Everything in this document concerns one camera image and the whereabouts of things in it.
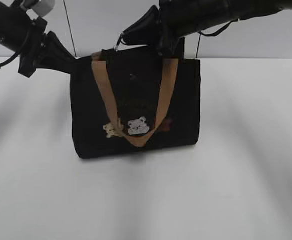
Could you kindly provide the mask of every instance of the white table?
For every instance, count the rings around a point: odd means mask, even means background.
[[[0,71],[0,240],[292,240],[292,59],[203,59],[200,143],[89,162],[70,77],[17,69]]]

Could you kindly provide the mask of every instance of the beige bear patch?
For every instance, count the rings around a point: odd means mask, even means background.
[[[110,122],[106,125],[104,125],[104,130],[107,133],[107,138],[111,138],[111,137],[122,137],[122,135],[120,133],[117,133],[117,131],[115,130],[113,124]]]

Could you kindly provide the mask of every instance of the white wall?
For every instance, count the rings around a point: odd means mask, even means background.
[[[73,53],[63,0],[47,16],[49,29]],[[66,0],[79,56],[113,47],[118,35],[158,0]],[[198,35],[187,38],[186,56],[193,57]],[[11,52],[0,46],[0,56]],[[234,23],[215,38],[203,37],[200,55],[207,58],[292,58],[292,10]]]

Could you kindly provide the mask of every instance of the fabric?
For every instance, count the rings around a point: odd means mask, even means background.
[[[91,56],[77,60],[71,76],[73,140],[77,154],[91,159],[167,147],[193,145],[199,136],[200,62],[180,54],[170,105],[160,126],[156,126],[163,77],[163,59],[150,47],[116,52],[103,50],[109,83],[116,102],[118,125],[111,123],[92,70]],[[130,139],[147,138],[132,145]]]

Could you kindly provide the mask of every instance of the metal clip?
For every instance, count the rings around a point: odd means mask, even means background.
[[[117,41],[117,44],[116,44],[116,46],[115,46],[115,51],[117,52],[118,51],[118,47],[119,47],[119,45],[120,45],[120,43],[121,43],[121,40],[122,40],[122,36],[123,36],[123,32],[120,34],[120,36],[119,36],[119,38],[118,38],[118,41]]]

